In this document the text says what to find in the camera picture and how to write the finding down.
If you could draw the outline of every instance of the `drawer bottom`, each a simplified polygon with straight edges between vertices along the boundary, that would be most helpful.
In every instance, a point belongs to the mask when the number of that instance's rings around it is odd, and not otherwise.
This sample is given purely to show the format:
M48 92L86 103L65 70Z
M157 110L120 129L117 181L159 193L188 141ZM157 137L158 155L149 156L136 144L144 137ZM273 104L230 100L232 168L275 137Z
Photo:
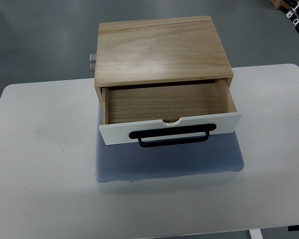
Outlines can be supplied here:
M102 124L236 112L225 79L173 84L103 88Z

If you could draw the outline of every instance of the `drawer handle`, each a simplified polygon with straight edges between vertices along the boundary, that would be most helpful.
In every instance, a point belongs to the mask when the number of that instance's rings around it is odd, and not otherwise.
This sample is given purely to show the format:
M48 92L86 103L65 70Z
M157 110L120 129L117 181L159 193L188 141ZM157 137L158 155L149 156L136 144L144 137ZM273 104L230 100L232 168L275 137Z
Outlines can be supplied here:
M129 134L129 137L131 139L137 138L139 140L140 146L142 147L158 147L158 146L167 146L167 145L184 144L184 143L197 143L197 142L206 141L209 137L209 132L215 130L216 127L217 126L214 123L207 123L207 124L178 126L178 127L171 127L171 128L147 129L147 130L133 131ZM198 133L198 132L205 132L206 135L184 137L184 138L161 139L156 141L142 141L142 138L186 134L186 133Z

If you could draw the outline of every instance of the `wooden top panel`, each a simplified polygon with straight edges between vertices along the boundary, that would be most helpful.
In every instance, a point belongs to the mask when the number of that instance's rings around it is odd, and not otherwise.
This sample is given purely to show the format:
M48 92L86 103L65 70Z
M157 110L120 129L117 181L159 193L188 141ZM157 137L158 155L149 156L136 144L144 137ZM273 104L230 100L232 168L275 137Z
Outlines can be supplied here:
M209 16L100 24L97 87L232 76Z

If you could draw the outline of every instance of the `wooden side panel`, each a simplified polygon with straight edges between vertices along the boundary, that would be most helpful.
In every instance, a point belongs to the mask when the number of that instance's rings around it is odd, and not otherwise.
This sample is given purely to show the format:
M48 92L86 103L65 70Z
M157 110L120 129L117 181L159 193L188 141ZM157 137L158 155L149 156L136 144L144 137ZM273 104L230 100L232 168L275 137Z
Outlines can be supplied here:
M102 99L102 88L96 86L95 83L94 83L94 87L95 87L95 91L96 91L96 94L98 96L99 102L101 103L103 101L103 99Z
M225 79L215 80L215 86L224 112L237 112Z
M102 89L102 124L109 123L109 89Z
M228 87L230 87L232 80L233 80L233 77L226 78L226 83L227 83Z

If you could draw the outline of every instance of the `open drawer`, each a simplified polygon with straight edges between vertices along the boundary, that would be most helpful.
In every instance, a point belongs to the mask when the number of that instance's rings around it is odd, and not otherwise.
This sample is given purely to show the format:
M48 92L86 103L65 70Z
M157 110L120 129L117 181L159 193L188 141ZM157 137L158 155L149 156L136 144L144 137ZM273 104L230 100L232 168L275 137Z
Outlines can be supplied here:
M102 89L102 96L105 144L205 141L207 134L233 132L241 116L225 79L109 87Z
M209 16L101 23L95 69L105 144L204 141L240 118Z

